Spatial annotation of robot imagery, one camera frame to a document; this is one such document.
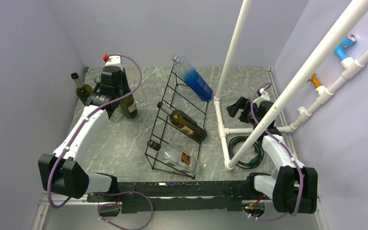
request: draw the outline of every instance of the white wall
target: white wall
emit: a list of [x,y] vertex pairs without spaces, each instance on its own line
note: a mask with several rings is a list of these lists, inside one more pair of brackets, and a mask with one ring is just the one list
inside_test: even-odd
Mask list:
[[0,230],[30,229],[37,161],[65,137],[83,65],[47,0],[0,0]]
[[[144,66],[223,65],[242,0],[50,0],[85,66],[124,53]],[[273,66],[308,0],[253,0],[234,66]]]
[[[280,91],[349,2],[309,1],[275,65]],[[368,48],[368,13],[352,33],[358,42],[346,53],[356,59]],[[342,70],[332,53],[317,77],[329,87]],[[310,106],[316,96],[314,86],[305,84],[285,108],[287,121],[293,122],[297,108]],[[318,171],[319,195],[330,229],[368,229],[368,64],[292,136],[300,159]]]

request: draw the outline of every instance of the orange handle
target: orange handle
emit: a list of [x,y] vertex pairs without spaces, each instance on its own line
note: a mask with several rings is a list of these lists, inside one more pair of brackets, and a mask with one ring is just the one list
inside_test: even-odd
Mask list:
[[322,86],[322,84],[318,81],[317,76],[316,76],[315,73],[310,77],[310,79],[308,79],[307,82],[309,82],[309,81],[311,81],[314,84],[315,88],[318,88],[318,87]]

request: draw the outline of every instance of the red connector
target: red connector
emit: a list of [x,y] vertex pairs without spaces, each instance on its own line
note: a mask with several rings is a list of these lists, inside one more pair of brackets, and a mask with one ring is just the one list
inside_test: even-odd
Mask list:
[[107,54],[105,54],[102,59],[106,63],[107,61],[109,61],[109,56]]

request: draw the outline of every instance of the green wine bottle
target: green wine bottle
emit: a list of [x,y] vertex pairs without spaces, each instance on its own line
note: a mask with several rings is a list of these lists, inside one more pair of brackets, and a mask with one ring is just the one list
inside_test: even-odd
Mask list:
[[203,141],[207,137],[207,131],[201,128],[195,120],[181,110],[172,110],[163,102],[157,103],[157,107],[170,117],[172,125],[195,140]]
[[136,102],[131,94],[127,98],[124,98],[119,103],[123,116],[126,118],[135,118],[138,115],[138,109],[136,108]]
[[92,94],[92,87],[84,84],[77,73],[72,73],[71,78],[74,80],[77,88],[75,93],[77,94],[78,98],[85,104],[88,100],[88,97]]

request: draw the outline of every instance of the gray marble tabletop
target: gray marble tabletop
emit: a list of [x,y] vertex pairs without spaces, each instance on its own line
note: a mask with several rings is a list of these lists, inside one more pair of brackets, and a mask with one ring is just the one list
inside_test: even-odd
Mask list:
[[[212,90],[216,90],[222,67],[198,67],[196,68],[204,80],[210,85]],[[102,67],[89,68],[85,82],[94,87],[94,77],[99,76]],[[83,169],[88,173],[107,173],[118,177],[120,182],[166,182],[166,181],[222,181],[222,180],[244,180],[250,172],[270,173],[274,169],[274,164],[268,154],[265,154],[262,163],[255,169],[245,170],[235,167],[232,172],[224,169],[224,157],[221,142],[218,135],[217,117],[213,103],[207,107],[205,129],[208,132],[207,138],[201,143],[199,161],[202,168],[201,173],[192,178],[175,175],[167,172],[152,170],[144,154],[146,142],[150,138],[158,108],[157,102],[162,98],[171,67],[144,67],[142,68],[143,79],[141,87],[134,93],[137,103],[138,116],[135,119],[124,118],[120,109],[117,109],[110,121],[105,123],[98,132],[94,141],[88,149],[87,157],[82,164]],[[138,71],[135,67],[127,67],[126,75],[132,87],[138,82]],[[221,97],[221,112],[225,127],[247,128],[249,124],[240,122],[229,117],[226,107],[235,103],[240,96],[251,98],[254,91],[263,83],[270,82],[265,73],[265,68],[258,67],[233,67],[230,69],[227,82]],[[205,109],[207,103],[201,101],[193,91],[186,86],[179,86],[178,92],[188,98],[200,109]],[[168,89],[165,98],[171,99],[173,91]],[[273,90],[269,90],[272,101]],[[204,115],[195,109],[190,103],[176,96],[173,105],[190,115],[198,123],[203,124]],[[78,101],[71,126],[73,127],[81,116],[83,104]],[[160,120],[156,123],[154,133],[161,136],[164,123]],[[229,135],[228,141],[242,135]],[[165,130],[165,138],[169,143],[180,147],[186,153],[196,157],[198,144],[169,126]],[[148,150],[152,156],[156,152]],[[168,167],[156,163],[155,167],[169,170]]]

